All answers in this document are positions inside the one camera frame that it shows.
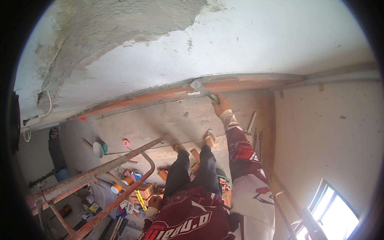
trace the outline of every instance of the window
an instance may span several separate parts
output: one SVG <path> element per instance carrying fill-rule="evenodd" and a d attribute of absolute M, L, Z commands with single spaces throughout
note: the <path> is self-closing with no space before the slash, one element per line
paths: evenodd
<path fill-rule="evenodd" d="M 346 240 L 359 223 L 358 215 L 349 203 L 327 181 L 320 186 L 308 207 L 319 222 L 328 240 Z M 310 240 L 302 223 L 295 228 L 298 240 Z"/>

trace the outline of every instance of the construction site room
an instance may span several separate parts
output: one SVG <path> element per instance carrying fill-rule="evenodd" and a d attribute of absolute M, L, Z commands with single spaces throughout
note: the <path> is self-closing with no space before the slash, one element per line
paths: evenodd
<path fill-rule="evenodd" d="M 50 240 L 345 240 L 382 168 L 382 78 L 340 0 L 55 0 L 14 91 Z"/>

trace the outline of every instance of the foot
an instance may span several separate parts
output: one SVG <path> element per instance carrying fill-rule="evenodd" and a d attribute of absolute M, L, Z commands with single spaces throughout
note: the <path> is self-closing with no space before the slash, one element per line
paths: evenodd
<path fill-rule="evenodd" d="M 172 148 L 175 152 L 179 153 L 180 150 L 187 151 L 178 140 L 173 141 Z"/>
<path fill-rule="evenodd" d="M 213 130 L 208 130 L 205 134 L 204 143 L 205 145 L 208 145 L 210 148 L 212 148 L 216 141 L 216 134 Z"/>

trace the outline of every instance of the plaster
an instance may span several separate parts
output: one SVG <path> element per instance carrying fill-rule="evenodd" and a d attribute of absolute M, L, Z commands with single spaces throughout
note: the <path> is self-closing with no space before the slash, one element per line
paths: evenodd
<path fill-rule="evenodd" d="M 36 102 L 45 89 L 53 112 L 79 113 L 205 75 L 310 74 L 369 61 L 342 1 L 57 0 L 27 43 L 15 89 L 25 118 L 44 112 Z"/>

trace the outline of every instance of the dark pants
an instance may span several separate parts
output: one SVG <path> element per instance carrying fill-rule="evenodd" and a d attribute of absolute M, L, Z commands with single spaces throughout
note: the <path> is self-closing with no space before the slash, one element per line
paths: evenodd
<path fill-rule="evenodd" d="M 188 175 L 189 153 L 179 150 L 177 160 L 168 170 L 164 198 L 167 199 L 167 197 L 171 197 L 176 192 L 197 186 L 202 186 L 207 192 L 213 192 L 221 198 L 222 188 L 218 183 L 215 163 L 216 159 L 211 152 L 211 148 L 208 145 L 204 145 L 200 152 L 200 166 L 197 170 L 197 175 L 191 182 Z"/>

